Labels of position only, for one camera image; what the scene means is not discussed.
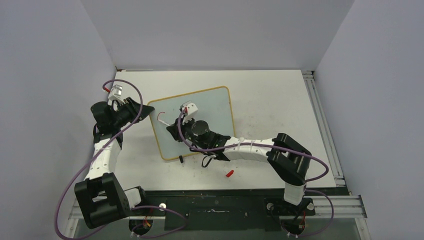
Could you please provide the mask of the red capped whiteboard marker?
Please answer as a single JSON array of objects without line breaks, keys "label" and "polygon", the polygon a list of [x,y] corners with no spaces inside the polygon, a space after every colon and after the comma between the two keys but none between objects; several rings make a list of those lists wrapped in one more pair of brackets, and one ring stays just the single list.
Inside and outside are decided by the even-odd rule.
[{"label": "red capped whiteboard marker", "polygon": [[167,123],[167,122],[165,122],[165,121],[163,121],[163,120],[158,120],[158,122],[160,122],[161,124],[163,124],[163,125],[165,125],[165,126],[167,126],[167,127],[170,127],[171,126],[171,124],[169,124],[169,123]]}]

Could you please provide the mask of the yellow framed whiteboard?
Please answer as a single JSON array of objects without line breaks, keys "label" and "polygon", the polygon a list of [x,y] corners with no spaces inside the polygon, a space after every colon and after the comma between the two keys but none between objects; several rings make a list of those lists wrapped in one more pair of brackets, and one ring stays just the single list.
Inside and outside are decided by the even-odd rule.
[{"label": "yellow framed whiteboard", "polygon": [[192,101],[198,107],[195,120],[204,120],[210,129],[222,135],[235,136],[235,125],[229,89],[218,86],[189,93],[155,99],[148,103],[155,108],[150,114],[152,129],[160,156],[165,161],[178,159],[179,156],[193,155],[187,145],[177,142],[158,120],[173,124],[180,114],[180,106]]}]

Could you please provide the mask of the red marker cap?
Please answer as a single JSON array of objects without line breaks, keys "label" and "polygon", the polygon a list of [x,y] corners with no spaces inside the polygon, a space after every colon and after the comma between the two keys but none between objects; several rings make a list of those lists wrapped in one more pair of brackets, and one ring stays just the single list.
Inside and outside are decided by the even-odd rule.
[{"label": "red marker cap", "polygon": [[231,177],[234,174],[234,170],[230,170],[225,176],[227,178]]}]

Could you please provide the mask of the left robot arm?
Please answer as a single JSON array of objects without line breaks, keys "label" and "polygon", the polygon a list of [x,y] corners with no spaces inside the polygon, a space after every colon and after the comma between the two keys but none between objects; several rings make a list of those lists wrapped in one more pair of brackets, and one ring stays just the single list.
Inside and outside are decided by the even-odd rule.
[{"label": "left robot arm", "polygon": [[136,186],[123,190],[114,174],[123,148],[122,128],[148,117],[154,107],[141,105],[131,97],[117,100],[117,106],[100,101],[90,108],[96,124],[93,128],[95,159],[83,181],[74,186],[74,193],[83,219],[95,229],[130,216],[144,215],[149,210],[145,191]]}]

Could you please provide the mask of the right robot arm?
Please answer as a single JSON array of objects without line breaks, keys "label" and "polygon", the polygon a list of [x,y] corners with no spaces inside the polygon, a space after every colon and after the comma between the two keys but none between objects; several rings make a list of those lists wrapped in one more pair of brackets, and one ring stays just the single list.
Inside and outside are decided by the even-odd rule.
[{"label": "right robot arm", "polygon": [[274,138],[261,140],[236,138],[211,131],[206,121],[193,119],[187,123],[176,119],[166,130],[175,141],[186,143],[190,151],[214,160],[269,163],[285,182],[283,209],[289,214],[302,209],[311,153],[289,135],[278,133]]}]

